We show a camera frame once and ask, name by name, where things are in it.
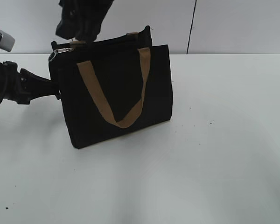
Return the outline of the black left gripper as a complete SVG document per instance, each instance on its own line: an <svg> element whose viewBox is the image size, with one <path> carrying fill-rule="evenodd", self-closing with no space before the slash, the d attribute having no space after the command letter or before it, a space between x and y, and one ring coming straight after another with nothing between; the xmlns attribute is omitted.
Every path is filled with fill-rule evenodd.
<svg viewBox="0 0 280 224"><path fill-rule="evenodd" d="M60 99L59 86L56 82L37 76L26 69L19 72L15 93L15 101L20 105L29 105L31 100L51 95Z"/></svg>

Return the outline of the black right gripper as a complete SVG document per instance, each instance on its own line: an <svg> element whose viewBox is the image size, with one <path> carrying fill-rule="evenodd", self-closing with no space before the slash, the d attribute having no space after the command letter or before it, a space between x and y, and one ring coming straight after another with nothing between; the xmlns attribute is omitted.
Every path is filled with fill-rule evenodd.
<svg viewBox="0 0 280 224"><path fill-rule="evenodd" d="M112 6L112 0L61 0L61 20L56 27L56 36L65 40L94 42L101 25Z"/></svg>

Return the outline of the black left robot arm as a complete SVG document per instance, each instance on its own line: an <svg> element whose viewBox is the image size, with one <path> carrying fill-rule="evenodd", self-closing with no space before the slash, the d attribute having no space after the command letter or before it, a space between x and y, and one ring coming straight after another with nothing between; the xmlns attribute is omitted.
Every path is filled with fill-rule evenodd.
<svg viewBox="0 0 280 224"><path fill-rule="evenodd" d="M36 98L59 95L57 83L37 76L26 69L18 71L18 65L0 63L0 97L19 105L29 105Z"/></svg>

